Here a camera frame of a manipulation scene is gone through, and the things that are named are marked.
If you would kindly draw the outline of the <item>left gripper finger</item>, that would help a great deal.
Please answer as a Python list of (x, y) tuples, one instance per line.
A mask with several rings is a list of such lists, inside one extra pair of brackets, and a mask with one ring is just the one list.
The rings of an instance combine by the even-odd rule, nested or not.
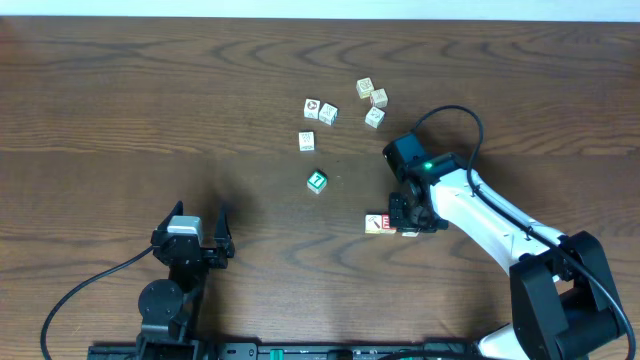
[(218, 246), (229, 246), (231, 244), (231, 234), (228, 226), (227, 212), (224, 207), (219, 211), (216, 221), (214, 240)]
[(174, 216), (183, 215), (183, 202), (178, 201), (165, 219), (157, 226), (158, 231), (166, 231)]

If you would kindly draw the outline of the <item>red letter M block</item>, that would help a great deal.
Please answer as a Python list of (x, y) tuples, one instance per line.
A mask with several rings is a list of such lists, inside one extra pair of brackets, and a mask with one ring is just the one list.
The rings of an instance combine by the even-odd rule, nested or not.
[(382, 221), (382, 227), (381, 227), (382, 234), (395, 234), (397, 232), (397, 229), (391, 226), (390, 217), (388, 214), (383, 214), (381, 216), (381, 221)]

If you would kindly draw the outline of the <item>hammer picture yellow block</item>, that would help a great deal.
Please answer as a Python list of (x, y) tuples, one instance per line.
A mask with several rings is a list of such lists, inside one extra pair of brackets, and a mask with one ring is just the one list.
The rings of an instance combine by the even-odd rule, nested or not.
[(378, 214), (365, 215), (365, 233), (380, 234), (382, 231), (382, 216)]

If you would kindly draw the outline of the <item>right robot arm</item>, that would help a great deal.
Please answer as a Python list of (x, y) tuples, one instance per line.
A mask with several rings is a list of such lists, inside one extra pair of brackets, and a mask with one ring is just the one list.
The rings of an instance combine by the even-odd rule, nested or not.
[(389, 146), (383, 156), (404, 188), (389, 197), (392, 227), (435, 233), (455, 225), (509, 277), (512, 321), (477, 340), (473, 358), (585, 359), (621, 337), (635, 358), (635, 332), (596, 237), (526, 215), (453, 153)]

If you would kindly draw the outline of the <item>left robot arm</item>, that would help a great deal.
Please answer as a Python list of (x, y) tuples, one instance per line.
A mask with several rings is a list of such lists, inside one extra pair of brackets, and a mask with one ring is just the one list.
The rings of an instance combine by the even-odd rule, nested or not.
[(202, 221), (184, 214), (177, 202), (151, 235), (153, 256), (169, 269), (166, 279), (149, 283), (141, 292), (142, 316), (136, 340), (137, 359), (207, 359), (211, 344), (196, 335), (207, 277), (225, 269), (235, 255), (227, 213), (219, 212), (214, 244), (204, 244)]

